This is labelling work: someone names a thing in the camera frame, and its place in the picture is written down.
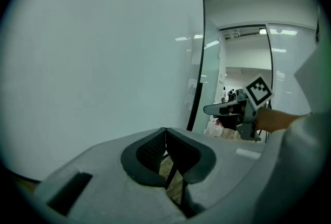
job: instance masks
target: wall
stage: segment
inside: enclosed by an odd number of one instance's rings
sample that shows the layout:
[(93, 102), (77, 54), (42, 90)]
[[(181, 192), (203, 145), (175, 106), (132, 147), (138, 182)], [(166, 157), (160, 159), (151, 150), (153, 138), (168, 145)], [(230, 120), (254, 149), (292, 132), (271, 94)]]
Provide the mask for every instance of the wall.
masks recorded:
[(271, 87), (272, 83), (272, 71), (267, 69), (227, 69), (227, 76), (225, 77), (224, 85), (227, 91), (226, 100), (228, 100), (228, 92), (231, 89), (242, 89), (243, 85), (247, 84), (250, 80), (256, 77), (258, 74), (262, 74), (266, 83)]
[(95, 144), (186, 129), (203, 19), (203, 0), (13, 0), (0, 31), (5, 166), (43, 180)]
[(221, 0), (207, 5), (218, 28), (271, 21), (316, 27), (316, 0)]
[(271, 54), (266, 35), (251, 35), (226, 40), (227, 67), (271, 69)]

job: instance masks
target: floor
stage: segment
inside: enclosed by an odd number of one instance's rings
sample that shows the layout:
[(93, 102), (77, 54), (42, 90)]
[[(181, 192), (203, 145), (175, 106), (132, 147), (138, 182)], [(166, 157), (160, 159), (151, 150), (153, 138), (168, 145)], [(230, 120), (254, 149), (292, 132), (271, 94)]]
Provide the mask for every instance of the floor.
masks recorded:
[(25, 180), (25, 179), (22, 179), (18, 176), (16, 176), (15, 174), (11, 174), (10, 175), (13, 182), (18, 185), (19, 187), (25, 189), (25, 191), (27, 191), (28, 193), (30, 194), (33, 194), (34, 190), (37, 188), (38, 184), (37, 183), (34, 183), (34, 182), (31, 182), (31, 181), (28, 181), (28, 180)]
[[(172, 162), (170, 157), (164, 159), (161, 163), (159, 174), (167, 179), (173, 164), (174, 163)], [(182, 189), (183, 189), (183, 177), (177, 171), (169, 187), (167, 188), (167, 194), (172, 200), (180, 204), (182, 199)]]

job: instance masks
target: fluorescent light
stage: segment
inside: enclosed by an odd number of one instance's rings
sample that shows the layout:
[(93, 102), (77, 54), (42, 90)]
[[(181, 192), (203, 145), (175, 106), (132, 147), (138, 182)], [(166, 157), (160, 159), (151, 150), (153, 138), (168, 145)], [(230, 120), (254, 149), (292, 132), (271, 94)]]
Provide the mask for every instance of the fluorescent light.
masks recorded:
[(175, 38), (176, 41), (183, 41), (183, 40), (188, 40), (188, 39), (191, 39), (190, 37), (187, 38), (187, 37), (178, 37), (178, 38)]
[(216, 45), (216, 44), (218, 44), (218, 43), (219, 43), (219, 41), (218, 41), (218, 40), (216, 40), (216, 41), (213, 41), (213, 42), (211, 42), (211, 43), (207, 44), (207, 45), (206, 45), (206, 47), (205, 47), (205, 49), (206, 49), (206, 48), (210, 48), (210, 47), (212, 47), (212, 46), (214, 46), (214, 45)]
[(280, 53), (285, 53), (286, 49), (278, 49), (278, 48), (271, 48), (272, 51), (274, 52), (280, 52)]
[(285, 35), (293, 35), (295, 36), (298, 33), (298, 31), (290, 31), (290, 30), (282, 30), (281, 34), (285, 34)]

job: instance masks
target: window blinds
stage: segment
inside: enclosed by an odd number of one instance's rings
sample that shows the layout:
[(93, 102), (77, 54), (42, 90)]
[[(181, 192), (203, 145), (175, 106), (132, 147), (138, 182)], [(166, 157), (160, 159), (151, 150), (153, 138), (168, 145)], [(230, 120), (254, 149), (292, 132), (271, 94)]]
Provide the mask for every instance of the window blinds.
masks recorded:
[(310, 112), (310, 106), (294, 73), (316, 48), (315, 31), (269, 24), (268, 33), (273, 53), (272, 109), (288, 114), (307, 114)]

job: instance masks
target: person's arm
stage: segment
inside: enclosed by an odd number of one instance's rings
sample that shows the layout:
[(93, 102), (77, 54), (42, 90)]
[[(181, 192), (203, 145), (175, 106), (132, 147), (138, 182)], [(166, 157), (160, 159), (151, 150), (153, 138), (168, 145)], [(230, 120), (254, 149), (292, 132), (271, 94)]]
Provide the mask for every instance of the person's arm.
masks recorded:
[(272, 109), (259, 108), (255, 121), (257, 130), (265, 130), (271, 133), (278, 129), (287, 129), (293, 121), (305, 116), (309, 116), (309, 114), (291, 115)]

